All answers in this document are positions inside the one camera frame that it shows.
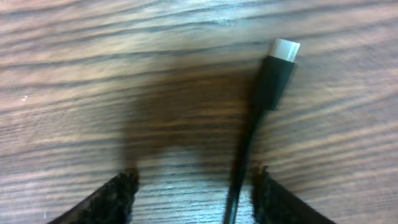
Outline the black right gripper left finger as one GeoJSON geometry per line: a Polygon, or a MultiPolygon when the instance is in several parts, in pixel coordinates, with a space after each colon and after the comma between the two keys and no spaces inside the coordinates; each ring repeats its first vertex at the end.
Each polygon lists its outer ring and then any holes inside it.
{"type": "Polygon", "coordinates": [[[49,224],[128,224],[138,190],[137,169],[126,169],[49,224]]]}

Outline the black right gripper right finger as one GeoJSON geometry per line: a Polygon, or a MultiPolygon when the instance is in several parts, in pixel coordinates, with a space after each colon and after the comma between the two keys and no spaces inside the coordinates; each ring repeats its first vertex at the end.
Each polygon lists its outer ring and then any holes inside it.
{"type": "Polygon", "coordinates": [[[335,224],[274,180],[264,166],[253,177],[254,219],[259,224],[335,224]]]}

